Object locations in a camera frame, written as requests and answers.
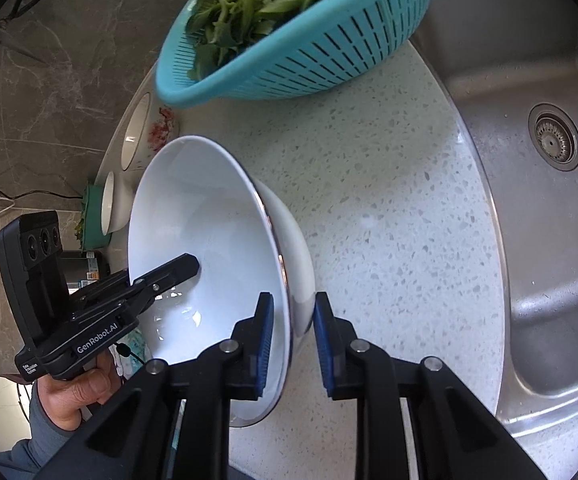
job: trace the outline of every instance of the person's arm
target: person's arm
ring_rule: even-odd
[[[108,351],[98,355],[96,368],[72,381],[38,379],[29,405],[31,439],[0,452],[0,472],[6,480],[31,480],[80,426],[80,408],[104,404],[119,388],[120,377]]]

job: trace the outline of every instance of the green container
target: green container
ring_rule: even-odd
[[[111,233],[102,234],[102,192],[104,186],[87,184],[82,198],[82,217],[85,219],[82,229],[83,251],[92,251],[106,247],[111,241]]]

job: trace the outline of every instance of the blue plastic basket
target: blue plastic basket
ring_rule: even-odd
[[[156,91],[190,107],[215,97],[279,99],[313,94],[366,72],[416,30],[429,0],[320,0],[207,78],[194,82],[194,40],[182,8],[162,46]]]

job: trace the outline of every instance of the speckled countertop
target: speckled countertop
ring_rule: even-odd
[[[504,346],[496,232],[460,121],[410,44],[331,91],[215,100],[180,115],[183,134],[217,140],[283,200],[318,290],[358,336],[395,357],[441,357],[495,410]],[[126,231],[110,247],[120,266]],[[355,402],[326,397],[312,333],[274,411],[231,430],[230,460],[255,478],[353,477]]]

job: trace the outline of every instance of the human hand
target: human hand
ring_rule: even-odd
[[[120,389],[111,352],[96,356],[96,368],[71,381],[59,381],[49,375],[37,381],[38,396],[45,413],[61,430],[74,431],[82,422],[80,408],[94,402],[104,404]]]

